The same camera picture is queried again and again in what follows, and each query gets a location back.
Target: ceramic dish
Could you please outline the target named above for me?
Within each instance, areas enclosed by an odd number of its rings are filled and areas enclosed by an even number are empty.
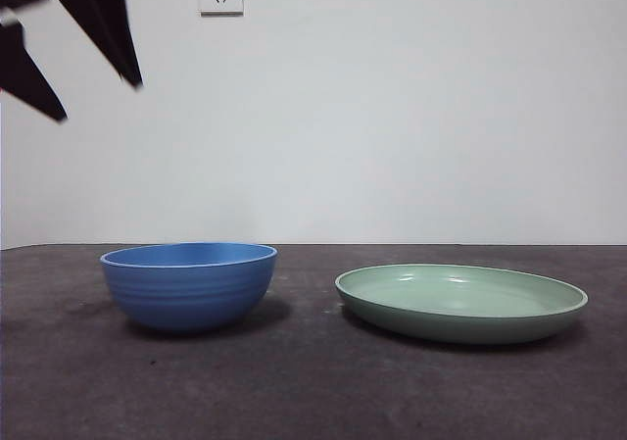
[[[513,270],[408,264],[338,276],[359,317],[406,335],[444,342],[507,344],[556,334],[588,302],[579,288]]]

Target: gray countertop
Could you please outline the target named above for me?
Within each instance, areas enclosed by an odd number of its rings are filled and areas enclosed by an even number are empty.
[[[2,252],[2,438],[624,439],[627,247],[281,245],[236,325],[173,337],[112,303],[120,245]],[[473,347],[411,339],[343,309],[337,274],[447,263],[563,279],[590,303],[553,338]]]

